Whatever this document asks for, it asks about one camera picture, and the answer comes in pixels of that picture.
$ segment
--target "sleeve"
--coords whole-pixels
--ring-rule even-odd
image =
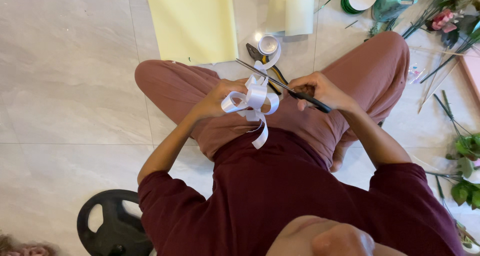
[[[422,167],[414,163],[382,165],[370,179],[369,191],[383,195],[428,225],[455,255],[461,254],[455,223],[432,193]]]
[[[165,171],[147,175],[138,187],[141,223],[155,249],[161,251],[175,225],[205,197]]]

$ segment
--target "foot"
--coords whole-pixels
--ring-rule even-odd
[[[332,163],[332,167],[330,167],[330,172],[335,173],[338,170],[340,170],[340,168],[343,165],[343,159],[345,158],[347,149],[348,147],[341,147],[339,145],[335,147],[335,151],[333,152],[333,156],[332,156],[333,163]]]

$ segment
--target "pink pants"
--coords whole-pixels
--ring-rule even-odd
[[[397,33],[382,32],[358,46],[322,71],[337,87],[357,100],[375,121],[386,118],[405,88],[410,52]],[[138,87],[178,124],[219,81],[209,69],[171,61],[147,60],[135,71]],[[272,128],[292,131],[306,140],[325,161],[332,165],[337,144],[348,147],[357,140],[339,111],[329,114],[316,109],[297,109],[297,100],[286,96],[278,110],[266,116]],[[195,127],[191,136],[210,160],[224,144],[258,127],[237,113],[209,118]]]

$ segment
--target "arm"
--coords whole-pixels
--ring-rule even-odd
[[[314,72],[294,79],[289,87],[309,93],[332,109],[339,110],[363,144],[375,168],[382,164],[411,162],[403,147],[375,124],[353,98],[336,87],[322,73]],[[298,101],[300,111],[310,106],[312,105],[305,100]]]
[[[187,141],[188,137],[195,128],[195,125],[202,119],[208,117],[220,117],[225,114],[221,107],[221,101],[232,91],[247,93],[245,80],[229,81],[226,79],[220,82],[196,104],[177,127],[162,141],[162,143],[153,151],[140,170],[137,182],[142,180],[150,173],[157,171],[170,171],[173,163],[177,159],[180,150]]]

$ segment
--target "scissor blade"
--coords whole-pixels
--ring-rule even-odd
[[[238,59],[238,58],[237,58],[237,62],[240,63],[240,64],[242,64],[243,66],[251,69],[252,71],[254,71],[254,72],[256,72],[256,73],[258,73],[258,74],[260,74],[260,75],[262,75],[262,76],[265,76],[267,79],[269,79],[270,81],[276,83],[276,84],[279,85],[280,87],[286,88],[286,89],[290,90],[291,92],[294,92],[291,88],[289,88],[289,87],[286,86],[285,84],[283,84],[283,83],[275,80],[274,78],[272,78],[271,76],[269,76],[269,75],[267,75],[266,73],[262,72],[261,70],[258,70],[257,68],[255,68],[255,67],[253,67],[253,66],[251,66],[251,65],[249,65],[249,64],[247,64],[247,63],[245,63],[245,62],[243,62],[242,60],[240,60],[240,59]]]

